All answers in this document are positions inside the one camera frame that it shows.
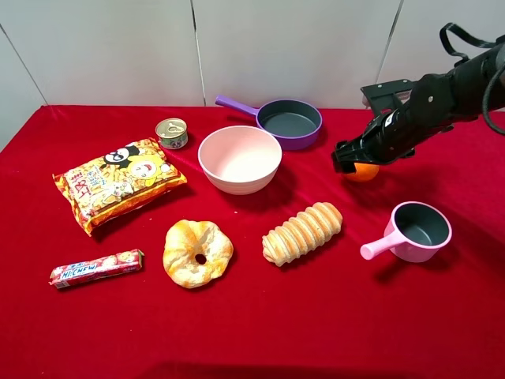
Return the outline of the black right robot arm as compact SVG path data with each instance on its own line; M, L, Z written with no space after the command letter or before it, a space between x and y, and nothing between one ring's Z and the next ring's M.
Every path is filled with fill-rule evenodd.
M502 108L504 45L444 74L369 85L361 92L374 117L360 136L335 146L331 158L337 172L354 173L356 163L387 165L409 158L419 144L455 123Z

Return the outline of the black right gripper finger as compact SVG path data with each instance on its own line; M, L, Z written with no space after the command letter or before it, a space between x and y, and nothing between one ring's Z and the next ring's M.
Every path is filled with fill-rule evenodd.
M333 159L334 169L343 174L353 174L355 172L354 162L341 162L338 158Z
M357 149L356 141L340 141L335 146L336 155L352 155Z

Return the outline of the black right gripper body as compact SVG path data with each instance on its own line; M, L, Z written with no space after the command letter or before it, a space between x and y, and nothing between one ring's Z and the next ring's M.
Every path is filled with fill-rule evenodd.
M380 116L362 135L350 142L346 161L385 165L398 159L415 155L411 112L396 110L388 116Z

